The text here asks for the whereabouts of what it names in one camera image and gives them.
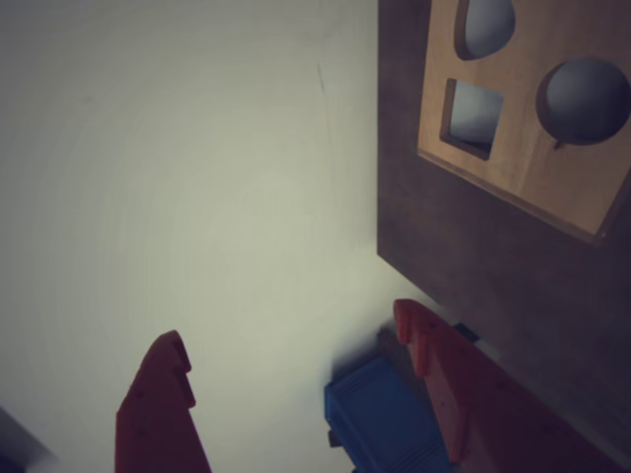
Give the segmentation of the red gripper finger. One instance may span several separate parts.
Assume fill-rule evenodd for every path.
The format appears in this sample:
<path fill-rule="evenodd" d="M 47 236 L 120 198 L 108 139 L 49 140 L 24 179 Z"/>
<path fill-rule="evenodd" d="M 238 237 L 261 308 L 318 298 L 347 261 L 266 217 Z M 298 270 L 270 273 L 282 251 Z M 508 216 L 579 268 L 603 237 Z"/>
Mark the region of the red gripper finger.
<path fill-rule="evenodd" d="M 190 410 L 196 405 L 191 363 L 177 331 L 145 354 L 116 413 L 117 472 L 209 472 Z"/>
<path fill-rule="evenodd" d="M 425 381 L 451 461 L 465 472 L 619 472 L 621 466 L 414 300 L 396 333 Z"/>

